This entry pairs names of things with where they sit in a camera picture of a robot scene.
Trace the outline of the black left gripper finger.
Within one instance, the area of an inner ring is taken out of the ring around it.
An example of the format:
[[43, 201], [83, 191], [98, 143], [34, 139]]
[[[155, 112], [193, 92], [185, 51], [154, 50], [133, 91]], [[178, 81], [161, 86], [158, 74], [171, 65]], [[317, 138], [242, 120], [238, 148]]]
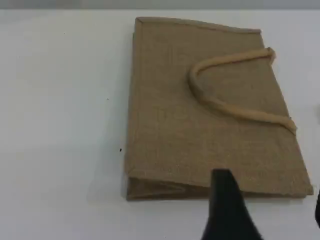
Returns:
[[320, 191], [318, 192], [318, 195], [317, 195], [314, 218], [317, 223], [320, 223]]
[[229, 169], [211, 172], [208, 219], [203, 240], [260, 240], [239, 185]]

